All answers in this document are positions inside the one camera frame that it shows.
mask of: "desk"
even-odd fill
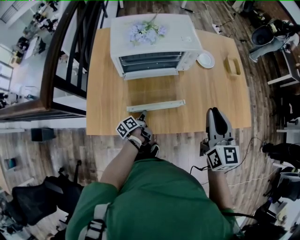
[[[274,84],[274,83],[277,83],[277,82],[281,82],[281,81],[287,80],[287,79],[292,80],[288,83],[280,85],[280,87],[282,88],[282,87],[286,87],[286,86],[290,86],[290,85],[299,83],[300,82],[300,75],[299,75],[299,70],[296,67],[296,61],[293,57],[293,54],[292,53],[287,53],[285,51],[281,51],[281,52],[282,52],[282,54],[285,58],[285,62],[286,62],[287,68],[289,70],[289,74],[287,74],[285,76],[282,76],[282,77],[279,77],[279,78],[276,78],[274,80],[268,81],[268,85]]]
[[[110,29],[97,30],[90,61],[87,95],[87,134],[116,135],[120,120],[129,116],[127,106],[184,99],[178,108],[148,112],[147,123],[155,134],[202,132],[206,112],[218,107],[233,128],[251,126],[250,102],[244,70],[232,79],[224,60],[241,60],[233,39],[197,30],[203,48],[214,56],[215,66],[204,69],[195,63],[177,76],[124,81],[110,57]]]

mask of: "hand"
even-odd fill
[[[142,143],[144,143],[145,138],[141,135],[142,130],[140,127],[136,128],[135,130],[133,130],[132,133],[130,133],[132,136],[137,137],[138,139],[140,139],[142,141]]]

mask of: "railing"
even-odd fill
[[[82,89],[83,68],[89,69],[92,46],[101,15],[107,16],[103,1],[72,1],[62,15],[51,40],[46,56],[39,99],[19,103],[0,110],[0,121],[31,121],[59,118],[84,117],[86,112],[77,108],[55,103],[54,88],[71,95],[86,99],[87,93]],[[56,75],[60,50],[73,15],[77,11],[77,28],[71,46],[66,79]],[[77,84],[71,83],[72,65],[75,50],[79,50],[79,70]]]

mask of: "green shirt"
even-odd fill
[[[67,225],[66,240],[77,240],[98,204],[106,211],[108,240],[229,240],[235,217],[224,217],[200,183],[160,159],[134,163],[118,192],[110,184],[86,186]]]

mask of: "small plate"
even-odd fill
[[[203,50],[197,58],[198,63],[204,68],[212,68],[215,66],[215,59],[210,52]]]

